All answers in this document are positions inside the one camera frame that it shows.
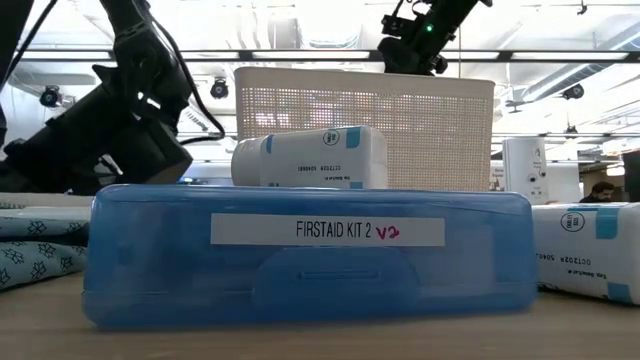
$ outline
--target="blue patterned cloth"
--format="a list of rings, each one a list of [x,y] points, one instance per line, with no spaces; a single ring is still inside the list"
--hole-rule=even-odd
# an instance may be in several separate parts
[[[41,241],[1,242],[0,291],[84,270],[85,247]]]

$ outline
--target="wooden table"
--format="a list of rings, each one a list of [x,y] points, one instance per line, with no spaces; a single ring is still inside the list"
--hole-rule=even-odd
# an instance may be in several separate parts
[[[73,275],[0,293],[0,359],[640,359],[640,308],[565,295],[518,315],[106,333],[81,288]]]

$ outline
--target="person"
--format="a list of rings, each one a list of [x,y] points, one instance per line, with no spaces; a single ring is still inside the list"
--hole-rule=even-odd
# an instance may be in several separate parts
[[[591,194],[580,200],[581,203],[599,203],[599,202],[610,202],[611,195],[613,194],[613,186],[612,183],[606,181],[600,181],[593,185],[591,188]]]

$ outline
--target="mesh basket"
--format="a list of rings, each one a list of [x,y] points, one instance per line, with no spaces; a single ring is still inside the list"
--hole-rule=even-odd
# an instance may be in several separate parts
[[[254,67],[235,80],[239,140],[369,125],[387,140],[391,188],[487,190],[493,82]]]

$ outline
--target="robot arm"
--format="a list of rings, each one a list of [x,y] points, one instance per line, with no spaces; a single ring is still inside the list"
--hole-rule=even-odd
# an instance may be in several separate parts
[[[118,66],[94,66],[100,86],[27,141],[5,147],[0,191],[92,195],[112,183],[175,183],[191,164],[175,135],[196,87],[175,42],[145,0],[101,3],[116,34]],[[210,120],[224,137],[220,124]],[[98,163],[111,173],[96,174]]]
[[[404,2],[431,5],[426,14],[418,13],[415,20],[398,17]],[[400,0],[392,15],[382,19],[382,39],[378,50],[382,53],[386,73],[433,75],[443,73],[446,60],[440,56],[449,41],[478,2],[493,6],[493,0]]]

